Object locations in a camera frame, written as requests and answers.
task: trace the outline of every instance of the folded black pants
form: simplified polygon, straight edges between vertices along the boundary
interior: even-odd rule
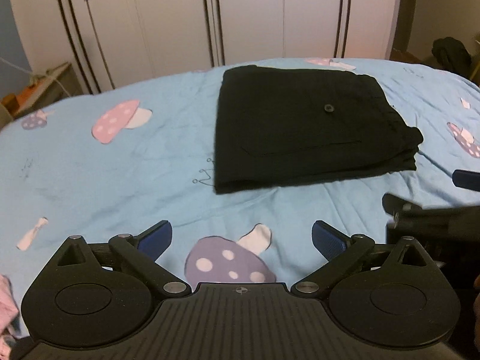
[[[214,188],[228,193],[416,170],[423,141],[371,76],[242,66],[223,76]]]

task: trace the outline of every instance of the white cord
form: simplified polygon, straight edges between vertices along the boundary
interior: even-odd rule
[[[65,87],[62,85],[62,83],[60,81],[58,81],[55,77],[53,76],[49,76],[48,74],[37,74],[37,73],[33,73],[33,71],[29,71],[27,69],[24,69],[23,67],[20,67],[20,66],[17,66],[15,64],[13,64],[12,62],[9,62],[7,61],[6,59],[2,58],[0,56],[0,61],[2,61],[4,64],[7,64],[8,66],[11,66],[12,68],[15,68],[23,73],[26,73],[28,75],[34,75],[34,76],[42,76],[42,77],[47,77],[49,79],[52,79],[54,80],[58,85],[61,86],[61,88],[63,89],[63,91],[67,94],[68,97],[71,97],[71,94],[68,92],[68,90],[65,89]]]

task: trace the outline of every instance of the purple mushroom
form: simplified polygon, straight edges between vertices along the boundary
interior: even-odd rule
[[[43,112],[41,109],[35,111],[25,117],[22,121],[22,127],[24,130],[33,130],[38,127],[45,127],[47,125],[47,116],[50,115],[51,112],[46,113]]]
[[[460,129],[453,123],[447,123],[447,126],[450,131],[452,131],[455,140],[463,150],[472,157],[480,158],[480,146],[475,143],[475,139],[468,130],[465,130],[464,128]]]
[[[261,223],[238,242],[223,237],[200,239],[185,262],[185,277],[195,288],[207,283],[265,283],[276,277],[258,257],[270,246],[272,232]]]

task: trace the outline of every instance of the metal pin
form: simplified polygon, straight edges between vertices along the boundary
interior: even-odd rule
[[[297,283],[295,285],[295,288],[298,291],[303,292],[304,294],[312,294],[314,292],[317,292],[319,289],[318,284],[311,281],[302,281],[300,283]]]
[[[179,294],[187,289],[185,283],[181,283],[179,281],[171,281],[163,286],[163,289],[166,292],[171,294]]]

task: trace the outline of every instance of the blue bed cover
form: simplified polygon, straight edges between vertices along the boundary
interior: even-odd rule
[[[478,203],[480,193],[451,180],[458,168],[480,171],[474,84],[422,65],[335,61],[375,77],[406,124],[421,130],[416,172],[215,195],[216,106],[228,67],[69,98],[6,126],[0,133],[0,274],[10,278],[18,304],[72,234],[106,242],[167,219],[173,240],[157,262],[193,286],[245,278],[291,286],[326,262],[311,243],[316,220],[384,242],[386,192],[424,206]],[[343,69],[304,59],[255,64]],[[47,223],[30,247],[18,249],[41,218]]]

